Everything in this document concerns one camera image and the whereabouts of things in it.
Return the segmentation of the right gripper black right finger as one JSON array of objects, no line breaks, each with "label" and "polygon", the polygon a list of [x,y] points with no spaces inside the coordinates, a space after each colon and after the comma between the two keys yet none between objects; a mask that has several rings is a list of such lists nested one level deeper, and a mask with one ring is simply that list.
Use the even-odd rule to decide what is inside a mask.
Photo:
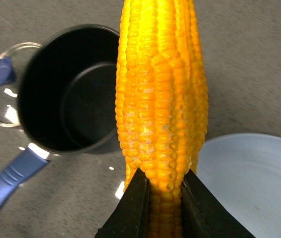
[{"label": "right gripper black right finger", "polygon": [[254,237],[220,204],[191,170],[184,176],[181,193],[185,238]]}]

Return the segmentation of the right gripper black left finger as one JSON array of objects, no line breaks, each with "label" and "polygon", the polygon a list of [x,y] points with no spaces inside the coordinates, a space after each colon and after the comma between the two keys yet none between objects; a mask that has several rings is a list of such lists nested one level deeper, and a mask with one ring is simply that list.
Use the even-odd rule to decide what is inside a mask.
[{"label": "right gripper black left finger", "polygon": [[146,238],[149,223],[150,183],[137,169],[117,207],[98,229],[96,238]]}]

